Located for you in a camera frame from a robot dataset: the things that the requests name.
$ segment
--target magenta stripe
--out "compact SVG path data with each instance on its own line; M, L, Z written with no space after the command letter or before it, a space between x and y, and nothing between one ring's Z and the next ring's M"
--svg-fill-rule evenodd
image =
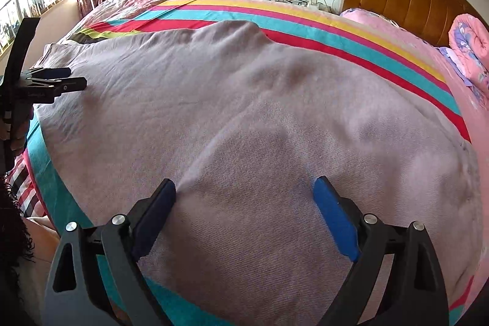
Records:
M193 5L193 4L186 4L186 5L181 5L181 6L157 5L157 6L153 7L151 9L151 11L153 11L153 10L168 10L168 9L215 10L217 12L238 12L238 13L246 13L246 14L256 14L256 15L261 15L261 16L265 16L265 17L278 18L280 20L288 20L290 22L294 22L297 24L317 28L317 29L329 32L331 34L342 36L344 38L355 41L361 45L364 45L364 46L367 46L371 49L374 49L374 50L378 51L379 53L382 53L385 56L392 58L395 61L401 63L402 65L412 69L413 71L416 71L418 74L424 76L430 82L436 84L440 89L451 94L450 89L448 88L446 83L442 82L441 80L438 80L432 74L430 74L426 70L422 69L420 66L416 65L415 63L412 63L408 59L397 54L396 52L393 52L389 49L386 49L385 47L382 47L378 43L372 42L372 41L370 41L366 38L363 38L361 36L352 34L351 32L344 31L338 27L333 27L333 26L323 24L323 23L320 23L317 21L309 20L309 19L304 18L304 17L291 16L289 14L280 13L280 12L273 12L271 10L246 8L246 7L241 7L241 6Z

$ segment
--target colorful striped blanket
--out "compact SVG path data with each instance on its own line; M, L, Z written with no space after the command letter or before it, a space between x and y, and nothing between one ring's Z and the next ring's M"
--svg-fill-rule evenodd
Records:
M312 49L339 56L392 82L403 89L431 102L447 117L460 135L470 141L461 112L443 76L434 65L421 60L399 45L393 44L375 34L339 17L312 13L297 7L254 0L175 0L153 7L131 20L117 20L94 24L81 29L70 37L78 43L94 43L101 40L141 32L164 31L179 28L198 29L223 20L247 20L257 24L267 37L275 42L305 49ZM41 177L41 172L52 168L40 160L38 153L42 134L38 129L36 145L29 143L35 179L49 212L60 205L52 194L45 196L44 187L53 187ZM56 177L56 171L50 173ZM62 183L56 182L57 189L63 190ZM62 226L65 220L55 225ZM452 324L458 319L470 283L461 297L451 305Z

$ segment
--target blue pad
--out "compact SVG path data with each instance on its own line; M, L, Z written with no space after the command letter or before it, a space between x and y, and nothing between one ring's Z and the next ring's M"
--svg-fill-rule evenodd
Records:
M314 184L314 201L328 225L341 254L355 262L360 257L356 227L340 204L340 196L327 180L318 178Z

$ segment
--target gray blanket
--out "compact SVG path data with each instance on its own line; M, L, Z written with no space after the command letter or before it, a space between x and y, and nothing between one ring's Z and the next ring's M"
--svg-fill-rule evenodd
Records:
M177 202L139 265L204 310L236 324L321 318L351 265L312 199L321 175L385 223L424 222L450 302L473 275L473 148L431 103L360 66L239 21L53 45L44 65L89 82L37 108L60 177L95 224L171 178Z

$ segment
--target metal screw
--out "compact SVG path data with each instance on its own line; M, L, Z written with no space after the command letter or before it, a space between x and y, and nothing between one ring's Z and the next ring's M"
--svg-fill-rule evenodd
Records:
M126 221L126 216L124 216L123 214L118 214L112 217L113 225L121 225L124 221Z
M425 229L425 225L421 221L415 221L413 223L413 227L415 230L422 231Z
M366 214L363 218L367 224L376 224L377 217L374 214Z
M74 230L76 230L77 226L78 226L77 223L75 223L74 221L72 221L70 223L67 223L66 230L68 232L74 231Z

